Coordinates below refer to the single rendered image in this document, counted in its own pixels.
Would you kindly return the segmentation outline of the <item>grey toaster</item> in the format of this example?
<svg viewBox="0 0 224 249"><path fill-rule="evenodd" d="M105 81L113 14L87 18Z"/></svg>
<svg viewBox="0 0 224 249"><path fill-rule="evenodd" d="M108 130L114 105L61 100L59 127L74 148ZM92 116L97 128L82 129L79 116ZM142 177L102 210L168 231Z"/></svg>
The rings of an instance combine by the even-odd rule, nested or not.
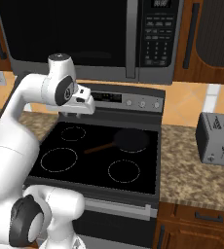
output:
<svg viewBox="0 0 224 249"><path fill-rule="evenodd" d="M202 163L224 165L224 114L201 112L196 142Z"/></svg>

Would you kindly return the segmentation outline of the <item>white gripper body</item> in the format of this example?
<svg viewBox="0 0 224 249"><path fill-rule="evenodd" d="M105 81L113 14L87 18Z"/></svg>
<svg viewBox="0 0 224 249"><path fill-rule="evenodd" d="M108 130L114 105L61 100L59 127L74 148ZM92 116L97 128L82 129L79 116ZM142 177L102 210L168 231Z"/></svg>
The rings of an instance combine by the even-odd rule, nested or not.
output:
<svg viewBox="0 0 224 249"><path fill-rule="evenodd" d="M62 106L58 107L59 112L92 115L95 111L93 97L87 99L72 96L71 99Z"/></svg>

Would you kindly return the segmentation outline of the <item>black and grey microwave oven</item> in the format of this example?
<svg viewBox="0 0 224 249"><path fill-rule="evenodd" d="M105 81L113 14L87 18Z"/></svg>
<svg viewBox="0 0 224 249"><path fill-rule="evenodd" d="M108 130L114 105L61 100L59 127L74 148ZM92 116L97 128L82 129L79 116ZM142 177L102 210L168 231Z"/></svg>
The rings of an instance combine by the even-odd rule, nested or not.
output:
<svg viewBox="0 0 224 249"><path fill-rule="evenodd" d="M14 74L71 56L79 80L172 83L184 0L138 0L135 78L126 77L127 0L0 0Z"/></svg>

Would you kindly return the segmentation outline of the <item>brown drawer front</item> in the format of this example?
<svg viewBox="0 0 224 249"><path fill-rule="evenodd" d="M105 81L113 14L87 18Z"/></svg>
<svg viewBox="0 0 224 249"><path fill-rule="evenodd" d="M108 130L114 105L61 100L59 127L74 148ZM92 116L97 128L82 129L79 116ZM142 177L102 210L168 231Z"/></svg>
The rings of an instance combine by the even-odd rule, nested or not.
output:
<svg viewBox="0 0 224 249"><path fill-rule="evenodd" d="M195 212L199 211L201 215L217 217L223 216L223 223L204 221L195 218ZM160 202L156 226L159 228L166 222L172 222L185 225L197 225L211 227L213 229L224 230L224 211L211 210L200 207L193 207L175 203Z"/></svg>

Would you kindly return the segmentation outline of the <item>black stove with oven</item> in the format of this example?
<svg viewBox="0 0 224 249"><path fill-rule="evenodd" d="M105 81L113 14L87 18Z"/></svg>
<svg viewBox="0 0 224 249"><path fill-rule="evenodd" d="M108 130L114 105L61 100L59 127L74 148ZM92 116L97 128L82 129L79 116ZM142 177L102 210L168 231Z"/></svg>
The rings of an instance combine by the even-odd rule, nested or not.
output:
<svg viewBox="0 0 224 249"><path fill-rule="evenodd" d="M60 113L40 143L25 184L76 191L85 198L159 208L161 124L166 94L160 89L91 84L92 115ZM145 108L139 102L145 101ZM150 142L138 153L117 147L85 154L135 128ZM149 221L86 210L73 226L88 249L152 249L156 218Z"/></svg>

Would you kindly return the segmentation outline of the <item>brown base cupboard door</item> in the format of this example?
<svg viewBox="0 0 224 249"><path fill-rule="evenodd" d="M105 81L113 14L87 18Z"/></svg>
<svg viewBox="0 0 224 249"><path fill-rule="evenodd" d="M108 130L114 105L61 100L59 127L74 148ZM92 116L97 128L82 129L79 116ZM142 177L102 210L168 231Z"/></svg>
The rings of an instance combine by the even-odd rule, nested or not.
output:
<svg viewBox="0 0 224 249"><path fill-rule="evenodd" d="M166 222L162 249L224 249L224 230ZM161 227L156 226L153 249L157 249Z"/></svg>

